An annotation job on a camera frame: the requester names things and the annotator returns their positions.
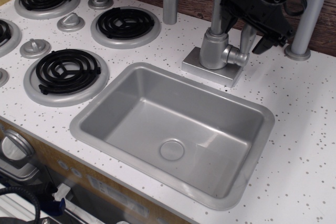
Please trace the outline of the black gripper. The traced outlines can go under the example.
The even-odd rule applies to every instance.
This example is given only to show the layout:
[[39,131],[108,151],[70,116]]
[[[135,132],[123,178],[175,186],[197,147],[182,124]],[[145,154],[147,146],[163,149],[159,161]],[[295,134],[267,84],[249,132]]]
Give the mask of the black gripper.
[[253,48],[254,54],[263,54],[272,46],[284,46],[293,35],[293,28],[282,13],[281,5],[287,0],[221,0],[221,28],[224,33],[242,19],[263,34]]

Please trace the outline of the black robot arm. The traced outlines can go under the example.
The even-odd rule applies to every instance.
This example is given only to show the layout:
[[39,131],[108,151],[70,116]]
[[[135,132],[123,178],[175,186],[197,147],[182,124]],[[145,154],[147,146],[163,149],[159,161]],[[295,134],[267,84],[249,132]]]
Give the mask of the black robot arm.
[[222,0],[222,30],[228,32],[242,19],[262,33],[253,53],[262,54],[273,46],[284,46],[295,34],[285,18],[300,16],[307,8],[307,0]]

